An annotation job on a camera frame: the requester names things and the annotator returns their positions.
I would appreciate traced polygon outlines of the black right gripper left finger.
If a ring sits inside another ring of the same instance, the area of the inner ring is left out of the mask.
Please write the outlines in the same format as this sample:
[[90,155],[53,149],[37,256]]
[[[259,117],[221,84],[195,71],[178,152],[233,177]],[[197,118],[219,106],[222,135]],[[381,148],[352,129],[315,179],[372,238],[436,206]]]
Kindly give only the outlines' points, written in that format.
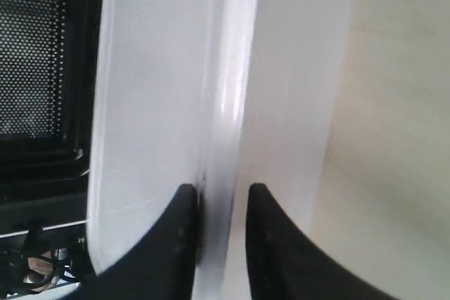
[[85,287],[85,298],[190,299],[199,230],[197,190],[183,184],[142,239]]

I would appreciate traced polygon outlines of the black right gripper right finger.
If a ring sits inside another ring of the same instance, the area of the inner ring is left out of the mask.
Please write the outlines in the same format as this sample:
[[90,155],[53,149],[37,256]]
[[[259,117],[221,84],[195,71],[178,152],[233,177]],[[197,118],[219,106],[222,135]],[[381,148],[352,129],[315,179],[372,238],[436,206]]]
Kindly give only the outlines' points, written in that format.
[[252,299],[390,299],[317,247],[263,183],[250,186],[245,225]]

